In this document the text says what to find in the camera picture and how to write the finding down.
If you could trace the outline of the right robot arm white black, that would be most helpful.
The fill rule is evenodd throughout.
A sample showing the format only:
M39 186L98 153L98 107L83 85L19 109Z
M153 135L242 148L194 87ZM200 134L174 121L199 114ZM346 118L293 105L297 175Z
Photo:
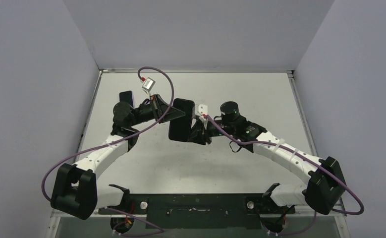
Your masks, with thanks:
M207 106L188 106L185 109L189 132L187 141L209 145L213 137L225 136L239 148L282 166L304 183L304 186L275 185L263 198L266 211L274 213L289 205L308 205L324 215L336 210L334 207L347 188L336 159L322 159L287 144L263 126L242 116L236 102L223 103L220 111L221 115L212 119Z

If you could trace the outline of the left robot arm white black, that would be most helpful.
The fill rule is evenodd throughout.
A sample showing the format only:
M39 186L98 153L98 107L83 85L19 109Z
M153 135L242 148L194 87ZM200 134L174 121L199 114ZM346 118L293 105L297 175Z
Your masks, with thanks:
M112 130L105 142L85 150L87 156L79 161L58 168L50 197L52 208L82 220L89 218L96 209L109 206L117 213L127 212L131 202L125 196L128 189L115 184L98 189L98 178L136 145L140 131L134 126L151 120L163 123L187 115L180 106L166 103L159 94L150 96L136 108L120 101L112 112Z

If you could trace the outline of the black phone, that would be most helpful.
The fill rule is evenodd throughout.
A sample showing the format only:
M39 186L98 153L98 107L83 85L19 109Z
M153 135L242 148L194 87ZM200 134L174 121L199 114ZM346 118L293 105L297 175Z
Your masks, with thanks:
M119 101L128 103L132 108L134 107L134 96L132 91L123 91L119 93Z

